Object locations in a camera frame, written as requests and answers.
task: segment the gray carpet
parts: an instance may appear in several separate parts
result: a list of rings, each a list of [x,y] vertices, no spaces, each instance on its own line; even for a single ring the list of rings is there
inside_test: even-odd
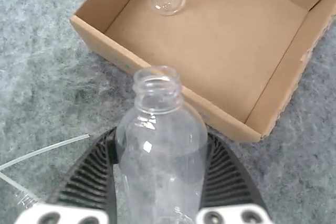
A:
[[[82,2],[0,0],[0,164],[71,137],[92,136],[2,171],[41,198],[93,138],[116,126],[132,106],[131,77],[91,53],[68,22]],[[336,23],[314,50],[271,136],[258,144],[227,140],[275,223],[336,219],[335,52]],[[19,212],[14,195],[0,180],[1,223],[13,223]],[[118,199],[120,223],[128,223],[121,192]]]

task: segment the screw hole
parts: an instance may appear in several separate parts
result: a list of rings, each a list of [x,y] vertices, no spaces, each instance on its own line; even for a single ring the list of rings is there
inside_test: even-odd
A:
[[[253,211],[245,211],[241,216],[245,223],[250,224],[262,223],[260,215]]]
[[[208,212],[204,217],[205,224],[224,224],[223,218],[217,212]]]
[[[57,224],[60,215],[56,212],[50,212],[42,216],[39,221],[39,224]]]
[[[99,221],[95,217],[88,217],[85,218],[84,220],[81,220],[79,224],[99,224]]]

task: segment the black ribbed plastic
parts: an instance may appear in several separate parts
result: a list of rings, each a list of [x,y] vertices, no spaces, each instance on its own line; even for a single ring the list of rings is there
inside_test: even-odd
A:
[[[266,210],[258,188],[227,144],[209,134],[209,159],[200,208],[258,204]]]
[[[90,146],[47,203],[104,210],[110,223],[117,223],[113,165],[118,160],[114,135],[115,129],[107,131]],[[200,208],[255,203],[266,209],[257,187],[231,149],[214,135],[209,134],[208,141]]]
[[[116,163],[115,129],[101,135],[76,161],[47,203],[106,211],[117,223],[113,164]]]

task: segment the cardboard box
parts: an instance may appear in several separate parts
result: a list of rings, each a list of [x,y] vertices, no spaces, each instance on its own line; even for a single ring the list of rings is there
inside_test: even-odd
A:
[[[88,47],[133,74],[169,65],[206,123],[235,141],[272,130],[336,0],[187,0],[165,17],[145,0],[86,0],[71,23]]]

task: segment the bottle neck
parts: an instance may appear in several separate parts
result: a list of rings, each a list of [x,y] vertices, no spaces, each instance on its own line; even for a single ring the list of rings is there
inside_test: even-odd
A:
[[[184,102],[180,79],[174,69],[151,67],[134,75],[134,105],[144,113],[164,114],[178,109]]]

